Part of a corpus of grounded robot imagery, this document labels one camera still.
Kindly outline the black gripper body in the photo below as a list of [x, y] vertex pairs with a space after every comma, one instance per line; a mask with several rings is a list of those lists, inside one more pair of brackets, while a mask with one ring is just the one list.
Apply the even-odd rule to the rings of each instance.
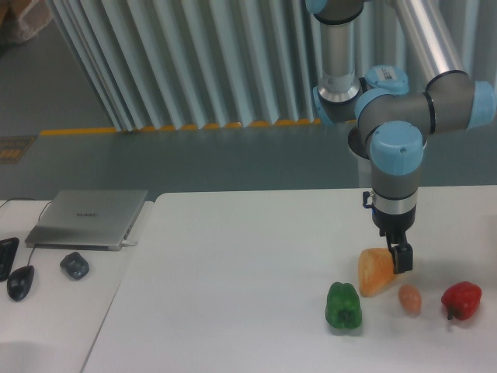
[[406, 232], [415, 221], [415, 209], [403, 214], [387, 214], [373, 209], [373, 223], [378, 227], [380, 237], [385, 237], [389, 245], [407, 244]]

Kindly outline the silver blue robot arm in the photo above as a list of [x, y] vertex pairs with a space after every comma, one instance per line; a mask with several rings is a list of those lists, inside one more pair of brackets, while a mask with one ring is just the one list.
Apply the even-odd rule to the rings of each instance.
[[386, 239], [393, 271], [410, 271], [413, 252], [406, 233], [415, 220], [424, 142], [432, 134], [490, 124], [495, 90], [470, 79], [431, 1], [391, 2], [422, 71], [425, 89], [416, 94], [391, 66], [357, 76], [353, 23], [362, 1], [309, 1], [306, 7], [321, 27], [322, 75], [314, 89], [318, 115], [323, 122], [356, 120], [353, 133], [371, 169], [372, 188], [363, 193], [363, 206]]

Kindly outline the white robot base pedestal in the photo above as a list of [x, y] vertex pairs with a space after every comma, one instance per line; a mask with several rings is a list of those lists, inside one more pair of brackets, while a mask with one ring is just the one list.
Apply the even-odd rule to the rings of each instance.
[[359, 187], [371, 188], [372, 176], [370, 160], [368, 159], [363, 143], [361, 142], [360, 131], [357, 127], [352, 127], [349, 131], [347, 143], [350, 153], [356, 160]]

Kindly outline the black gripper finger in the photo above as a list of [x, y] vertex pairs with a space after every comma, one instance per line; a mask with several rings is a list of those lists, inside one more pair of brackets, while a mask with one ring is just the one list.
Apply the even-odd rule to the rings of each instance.
[[391, 247], [394, 273], [403, 274], [413, 269], [413, 250], [408, 243]]

